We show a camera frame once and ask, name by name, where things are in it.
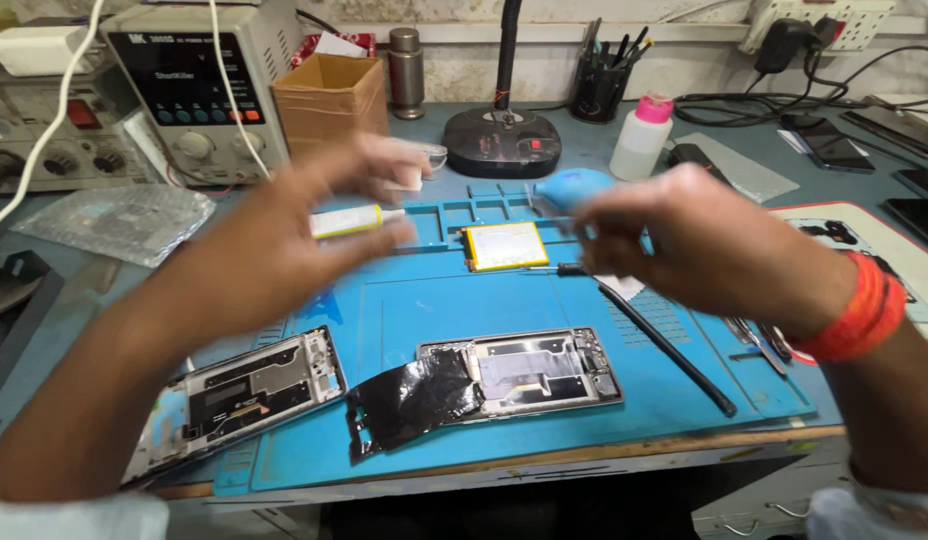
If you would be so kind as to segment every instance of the sleeve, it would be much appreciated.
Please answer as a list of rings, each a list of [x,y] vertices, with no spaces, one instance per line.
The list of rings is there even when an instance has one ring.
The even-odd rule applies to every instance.
[[[861,503],[846,489],[822,489],[810,500],[809,540],[928,540],[928,532],[904,527]]]
[[[140,494],[60,503],[0,500],[0,538],[163,540],[169,513],[163,500]]]

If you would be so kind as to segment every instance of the wall outlet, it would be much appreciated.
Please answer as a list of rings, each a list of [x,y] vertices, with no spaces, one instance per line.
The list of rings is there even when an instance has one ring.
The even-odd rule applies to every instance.
[[[750,30],[737,48],[755,54],[770,25],[778,19],[806,20],[814,24],[823,16],[841,23],[837,38],[825,56],[853,55],[864,50],[893,12],[896,0],[758,0],[751,6]]]

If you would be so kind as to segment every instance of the pen holder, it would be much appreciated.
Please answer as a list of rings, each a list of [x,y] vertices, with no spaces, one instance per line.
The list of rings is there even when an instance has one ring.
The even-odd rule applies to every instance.
[[[570,115],[590,124],[608,124],[617,117],[617,107],[624,97],[633,66],[622,69],[593,67],[578,60],[574,84],[570,90]]]

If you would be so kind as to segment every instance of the dirty white wall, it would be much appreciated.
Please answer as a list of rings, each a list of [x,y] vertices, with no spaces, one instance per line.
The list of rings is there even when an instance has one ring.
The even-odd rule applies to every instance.
[[[21,20],[43,16],[83,15],[92,0],[10,0]],[[902,0],[897,13],[923,15],[919,0]],[[107,0],[106,12],[116,13],[137,0]],[[714,0],[527,0],[523,28],[546,24],[583,23],[598,17],[604,24],[662,22],[713,4]],[[503,0],[298,0],[298,5],[335,26],[359,28],[368,23],[491,23],[499,24]],[[675,22],[742,23],[750,0],[725,0],[712,9],[681,16]],[[310,27],[314,32],[319,29]],[[844,79],[880,53],[907,44],[926,44],[917,35],[881,34],[860,55],[826,57],[818,71],[825,79]],[[574,43],[519,43],[512,96],[515,101],[559,101],[566,98],[576,63]],[[428,101],[488,101],[494,95],[496,43],[427,43],[424,45]],[[625,97],[649,89],[678,95],[688,92],[742,92],[754,72],[754,57],[739,53],[733,43],[659,42],[638,63]],[[795,63],[786,72],[767,77],[758,91],[802,92],[806,78]],[[908,51],[867,70],[851,85],[851,97],[876,92],[928,92],[928,54]]]

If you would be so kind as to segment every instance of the hand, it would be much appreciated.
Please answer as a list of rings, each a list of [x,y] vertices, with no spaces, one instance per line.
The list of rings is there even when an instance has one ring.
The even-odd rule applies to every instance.
[[[151,318],[170,318],[185,349],[271,324],[415,235],[409,222],[398,221],[322,248],[309,227],[313,208],[344,192],[396,202],[385,184],[409,185],[420,170],[430,173],[426,155],[394,139],[361,135],[321,147],[256,187],[132,296],[146,299]]]
[[[593,273],[633,275],[700,312],[816,336],[854,294],[856,267],[769,215],[696,164],[615,187],[578,208],[596,237],[583,262]],[[639,244],[644,228],[654,252]]]

